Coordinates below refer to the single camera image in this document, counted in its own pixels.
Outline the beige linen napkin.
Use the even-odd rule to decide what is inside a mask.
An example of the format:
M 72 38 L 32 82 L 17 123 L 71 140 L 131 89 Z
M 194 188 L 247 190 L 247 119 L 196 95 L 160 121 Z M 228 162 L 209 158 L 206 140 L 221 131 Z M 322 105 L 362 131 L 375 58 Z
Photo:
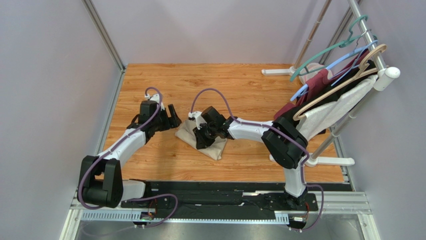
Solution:
M 220 137 L 217 137 L 214 141 L 214 143 L 203 149 L 197 149 L 196 148 L 196 136 L 193 132 L 193 129 L 196 128 L 197 125 L 192 120 L 185 120 L 178 130 L 175 133 L 175 136 L 197 150 L 200 153 L 203 153 L 204 155 L 210 157 L 211 159 L 218 161 L 222 158 L 222 153 L 225 149 L 227 139 L 222 139 Z

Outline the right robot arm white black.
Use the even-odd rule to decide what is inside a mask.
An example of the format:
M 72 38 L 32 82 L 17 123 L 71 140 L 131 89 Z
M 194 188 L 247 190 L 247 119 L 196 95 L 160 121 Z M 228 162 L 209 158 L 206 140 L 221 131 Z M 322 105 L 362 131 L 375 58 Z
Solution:
M 294 198 L 307 194 L 300 162 L 307 155 L 308 141 L 284 117 L 264 122 L 225 118 L 210 106 L 203 112 L 190 112 L 188 118 L 196 123 L 193 133 L 198 150 L 212 146 L 217 138 L 263 143 L 270 160 L 283 167 L 285 192 Z

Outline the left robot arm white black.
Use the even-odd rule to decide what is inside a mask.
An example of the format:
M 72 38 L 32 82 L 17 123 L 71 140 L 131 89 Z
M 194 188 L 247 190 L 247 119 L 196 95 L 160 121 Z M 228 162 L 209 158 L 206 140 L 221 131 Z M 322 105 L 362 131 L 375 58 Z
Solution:
M 143 100 L 124 134 L 107 150 L 81 161 L 78 201 L 87 209 L 115 208 L 121 202 L 141 199 L 146 190 L 142 180 L 124 180 L 122 166 L 157 132 L 177 128 L 182 120 L 173 104 Z

